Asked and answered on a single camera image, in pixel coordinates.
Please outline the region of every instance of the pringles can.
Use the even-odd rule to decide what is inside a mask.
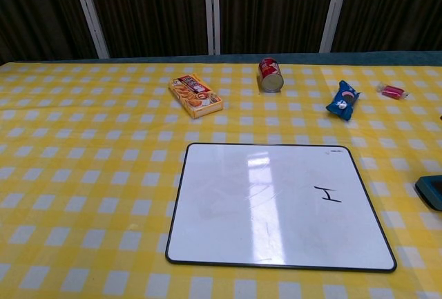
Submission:
[[[275,93],[280,91],[284,85],[284,79],[277,61],[266,57],[260,62],[258,71],[260,74],[259,82],[265,92]]]

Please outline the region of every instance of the orange cracker box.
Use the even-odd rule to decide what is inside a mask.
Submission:
[[[222,99],[196,75],[172,79],[169,89],[178,98],[192,118],[222,109]]]

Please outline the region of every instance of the dark curtain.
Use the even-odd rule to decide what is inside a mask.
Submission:
[[[220,0],[221,52],[318,52],[330,0]]]
[[[207,55],[205,0],[94,0],[111,57]]]
[[[0,62],[97,53],[79,0],[0,0]]]
[[[442,50],[442,0],[344,0],[333,52]]]

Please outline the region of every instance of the blue snack bag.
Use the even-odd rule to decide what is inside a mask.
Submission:
[[[357,93],[346,81],[339,82],[339,91],[336,93],[331,104],[325,107],[329,112],[348,121],[352,118],[353,105],[359,98]]]

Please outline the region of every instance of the white dry-erase board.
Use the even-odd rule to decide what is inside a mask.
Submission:
[[[189,145],[166,257],[183,264],[396,268],[343,146]]]

